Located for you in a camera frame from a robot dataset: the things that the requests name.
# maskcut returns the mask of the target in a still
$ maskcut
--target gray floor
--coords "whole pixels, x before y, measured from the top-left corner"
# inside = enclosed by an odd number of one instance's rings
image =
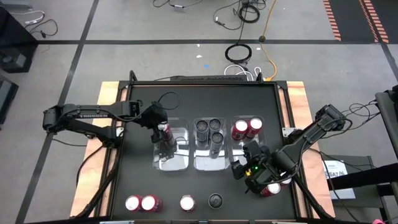
[[[59,33],[49,39],[78,40],[92,2],[36,0],[33,5],[35,10],[46,12],[46,19],[58,22]],[[229,2],[233,1],[204,0],[181,14],[168,6],[154,8],[148,0],[100,0],[88,39],[236,39],[239,31],[225,30],[212,21],[214,10]],[[271,1],[258,23],[245,25],[244,39],[260,36],[270,6]],[[231,9],[220,11],[218,16],[227,26],[239,24]],[[25,17],[18,16],[18,20],[23,22]],[[333,40],[333,34],[321,1],[280,0],[271,17],[267,38]],[[227,47],[223,44],[85,45],[67,103],[96,103],[101,82],[126,80],[130,70],[135,71],[139,80],[171,75],[221,75],[229,65],[224,58]],[[263,73],[270,76],[273,69],[258,47],[251,45],[253,56],[248,68],[261,67]],[[266,47],[278,66],[276,80],[304,81],[313,114],[329,103],[341,110],[355,102],[367,103],[374,99],[376,92],[397,84],[379,45],[280,44]],[[397,58],[398,45],[389,45],[389,48]],[[57,104],[75,50],[76,45],[40,45],[29,73],[2,73],[20,88],[0,132],[1,223],[15,222],[45,137],[41,128],[42,111]],[[243,53],[242,50],[231,51],[237,58]],[[355,117],[352,119],[354,125],[362,122]],[[68,132],[56,138],[76,144],[86,141]],[[322,140],[320,147],[328,154],[372,156],[376,166],[397,162],[380,117],[355,131]],[[84,148],[52,143],[26,222],[68,218],[75,193],[75,175],[83,155]],[[394,201],[390,198],[387,201],[392,216],[398,215]],[[339,208],[336,213],[338,217],[347,218]],[[355,214],[368,222],[379,218],[375,211],[359,210]]]

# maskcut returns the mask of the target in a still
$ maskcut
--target orange and black tape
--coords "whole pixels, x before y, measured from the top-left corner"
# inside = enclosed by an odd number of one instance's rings
[[[374,10],[374,8],[373,8],[372,2],[370,0],[363,0],[363,2],[365,3],[366,9],[368,10],[368,12],[373,20],[373,23],[376,26],[377,32],[380,34],[381,40],[385,43],[388,43],[389,42],[388,35],[387,35],[386,31],[384,30],[383,25],[381,24],[380,18],[377,15],[376,10]],[[368,14],[366,13],[366,10],[364,7],[363,7],[363,11],[366,16],[366,19],[368,19],[369,17],[368,17]],[[373,29],[372,24],[370,23],[370,20],[368,20],[368,22],[369,22],[370,28],[372,29],[372,32],[374,32],[374,29]]]
[[[323,5],[325,6],[326,14],[328,15],[329,23],[331,25],[331,29],[333,31],[333,35],[335,36],[336,40],[341,41],[340,31],[338,30],[338,26],[337,26],[337,23],[336,23],[336,20],[335,20],[335,16],[333,15],[333,12],[331,11],[329,0],[323,0]]]

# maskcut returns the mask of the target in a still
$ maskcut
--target paper sign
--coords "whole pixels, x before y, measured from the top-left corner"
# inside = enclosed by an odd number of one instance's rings
[[[341,175],[347,174],[347,169],[344,163],[340,161],[325,161],[328,166],[329,176],[330,178],[339,177]],[[325,171],[326,179],[329,179],[328,174],[326,173],[325,165],[323,165],[323,170]],[[351,189],[341,189],[336,190],[337,195],[340,199],[355,199],[354,190]],[[331,199],[337,199],[335,193],[330,191]]]

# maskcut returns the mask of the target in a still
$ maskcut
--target can holder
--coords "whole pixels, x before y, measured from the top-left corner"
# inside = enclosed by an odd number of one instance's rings
[[[210,122],[214,119],[220,122],[219,130],[211,129],[212,125]],[[206,131],[203,131],[203,122],[207,124]],[[214,136],[215,141],[211,140],[215,133],[222,134],[223,139],[221,143],[218,143],[220,141],[220,138],[218,138],[219,134]],[[193,121],[193,138],[195,141],[193,165],[197,170],[217,171],[228,168],[229,159],[226,136],[227,128],[224,118],[198,118]]]
[[[174,145],[167,146],[164,141],[154,144],[153,166],[162,171],[185,170],[189,163],[188,122],[182,118],[169,118],[169,125]]]
[[[260,129],[260,131],[258,132],[258,134],[256,134],[253,138],[248,138],[243,137],[242,140],[235,140],[232,138],[232,132],[233,132],[233,128],[234,125],[237,121],[239,120],[243,120],[245,121],[247,124],[249,124],[250,120],[252,120],[253,118],[258,118],[261,120],[262,122],[262,127]],[[229,153],[231,153],[231,162],[235,162],[235,161],[240,161],[242,165],[245,165],[247,163],[246,158],[243,156],[243,146],[251,141],[256,141],[258,143],[258,145],[260,146],[265,146],[267,144],[266,141],[266,136],[264,133],[264,125],[266,125],[266,123],[264,122],[264,118],[262,116],[256,116],[256,115],[244,115],[244,116],[234,116],[231,120],[230,123],[230,128],[229,128],[229,134],[228,134],[228,141],[229,141],[229,145],[228,145],[228,150]]]

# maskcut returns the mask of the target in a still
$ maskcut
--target white can top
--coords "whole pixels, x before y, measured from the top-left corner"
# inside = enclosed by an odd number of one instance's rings
[[[130,211],[137,209],[139,206],[139,200],[136,196],[130,196],[126,200],[126,208]]]
[[[254,128],[254,129],[260,129],[261,126],[262,126],[262,122],[261,122],[261,120],[258,119],[258,118],[253,118],[253,119],[250,121],[250,126],[251,126],[252,128]]]
[[[181,198],[180,206],[184,210],[191,210],[193,209],[193,206],[195,206],[195,201],[191,196],[184,195]]]
[[[268,191],[272,194],[277,194],[280,191],[280,185],[278,183],[276,184],[269,184],[267,185]]]
[[[237,129],[238,131],[245,131],[245,130],[248,129],[248,124],[247,124],[247,122],[245,122],[245,121],[243,121],[243,120],[237,121],[237,122],[235,123],[235,126],[236,126],[236,129]]]
[[[141,205],[144,210],[151,210],[155,207],[155,199],[150,195],[145,196],[142,199]]]
[[[290,179],[287,179],[287,180],[285,180],[285,181],[282,181],[282,184],[287,185],[287,184],[290,184],[291,181],[292,181],[292,179],[290,178]]]

